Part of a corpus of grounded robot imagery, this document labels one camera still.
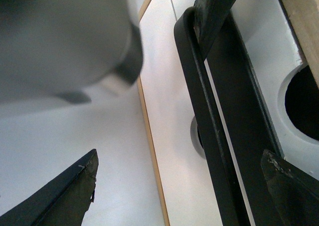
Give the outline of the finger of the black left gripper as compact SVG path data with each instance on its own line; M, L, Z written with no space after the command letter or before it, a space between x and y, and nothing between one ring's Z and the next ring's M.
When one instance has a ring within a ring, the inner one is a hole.
M208 53L236 0L195 0L195 34L203 58Z

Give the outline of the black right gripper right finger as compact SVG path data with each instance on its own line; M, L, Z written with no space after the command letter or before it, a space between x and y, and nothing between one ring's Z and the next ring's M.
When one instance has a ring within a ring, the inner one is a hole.
M283 224L317 226L319 181L270 150L264 150L261 168Z

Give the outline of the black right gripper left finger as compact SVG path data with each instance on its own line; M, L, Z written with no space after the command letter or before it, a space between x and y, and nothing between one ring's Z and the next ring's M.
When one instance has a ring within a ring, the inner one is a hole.
M2 226L80 226L95 198L99 159L92 149L3 214Z

